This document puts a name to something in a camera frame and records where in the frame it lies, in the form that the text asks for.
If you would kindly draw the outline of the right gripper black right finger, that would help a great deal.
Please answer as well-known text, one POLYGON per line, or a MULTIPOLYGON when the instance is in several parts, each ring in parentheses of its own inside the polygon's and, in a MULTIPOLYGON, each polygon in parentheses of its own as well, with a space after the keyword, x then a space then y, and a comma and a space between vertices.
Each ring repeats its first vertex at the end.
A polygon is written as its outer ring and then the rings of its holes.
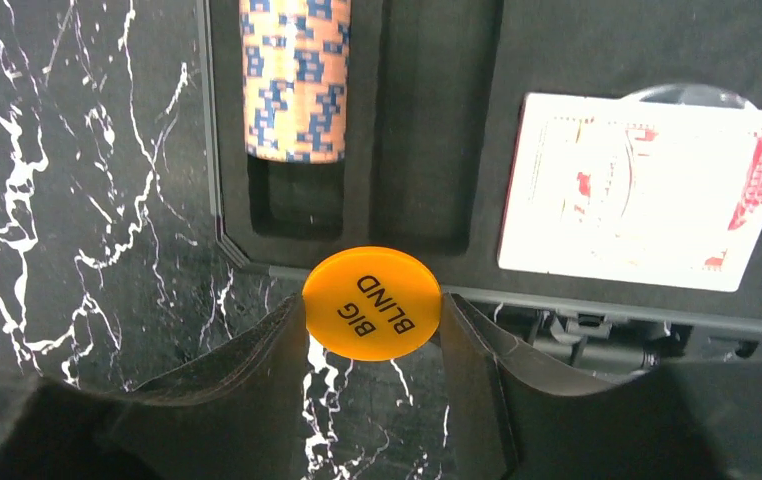
POLYGON ((449 294, 439 335, 463 479, 762 479, 762 362, 611 383, 449 294))

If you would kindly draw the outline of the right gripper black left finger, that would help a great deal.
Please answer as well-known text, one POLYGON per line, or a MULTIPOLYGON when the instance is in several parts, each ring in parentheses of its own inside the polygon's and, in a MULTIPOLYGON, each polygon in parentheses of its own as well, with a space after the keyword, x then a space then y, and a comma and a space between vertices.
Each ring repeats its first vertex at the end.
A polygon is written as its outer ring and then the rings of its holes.
POLYGON ((285 479, 303 403, 304 307, 131 392, 0 375, 0 479, 285 479))

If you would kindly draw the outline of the black poker set case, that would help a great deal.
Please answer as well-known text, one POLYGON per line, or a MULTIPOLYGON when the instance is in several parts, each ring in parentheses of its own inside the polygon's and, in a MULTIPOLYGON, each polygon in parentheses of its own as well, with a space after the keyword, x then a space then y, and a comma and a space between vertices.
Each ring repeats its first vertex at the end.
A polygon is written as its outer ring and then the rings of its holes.
POLYGON ((526 93, 704 83, 762 108, 762 1, 356 1, 346 159, 321 166, 246 153, 239 5, 198 8, 211 208, 237 266, 301 278, 339 250, 383 245, 472 300, 693 325, 762 356, 762 233, 734 293, 496 259, 526 93))

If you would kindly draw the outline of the yellow big blind button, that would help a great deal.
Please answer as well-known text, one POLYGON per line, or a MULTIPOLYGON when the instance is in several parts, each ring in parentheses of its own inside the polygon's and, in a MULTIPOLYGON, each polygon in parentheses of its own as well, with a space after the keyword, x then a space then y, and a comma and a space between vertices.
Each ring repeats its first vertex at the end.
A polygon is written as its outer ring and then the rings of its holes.
POLYGON ((406 356, 439 327, 441 287, 416 258, 363 246, 317 265, 301 292, 306 327, 325 349, 356 361, 406 356))

